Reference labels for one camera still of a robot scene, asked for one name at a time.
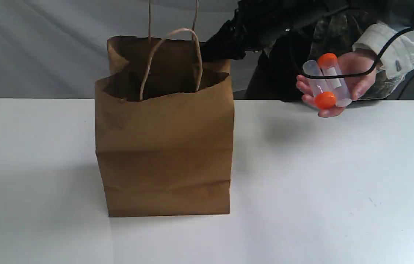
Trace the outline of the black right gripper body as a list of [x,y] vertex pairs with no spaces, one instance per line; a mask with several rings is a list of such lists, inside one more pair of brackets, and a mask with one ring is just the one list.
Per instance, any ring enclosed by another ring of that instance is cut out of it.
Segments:
[[244,25],[237,18],[227,20],[200,48],[204,62],[222,59],[241,60],[246,56],[246,52],[251,50]]

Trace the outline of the person's left forearm white sleeve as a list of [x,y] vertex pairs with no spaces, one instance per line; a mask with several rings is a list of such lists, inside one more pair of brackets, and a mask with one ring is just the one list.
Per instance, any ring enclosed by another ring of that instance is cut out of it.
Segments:
[[[365,49],[378,54],[396,33],[385,24],[370,25],[353,44],[353,50]],[[414,70],[414,42],[406,36],[397,37],[385,50],[380,62],[387,79],[404,76]]]

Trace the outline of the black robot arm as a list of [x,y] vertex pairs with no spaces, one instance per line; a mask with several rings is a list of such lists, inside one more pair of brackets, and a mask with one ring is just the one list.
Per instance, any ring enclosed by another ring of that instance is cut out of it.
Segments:
[[414,0],[240,0],[233,19],[201,45],[202,59],[240,60],[247,51],[262,50],[289,32],[357,10],[414,29]]

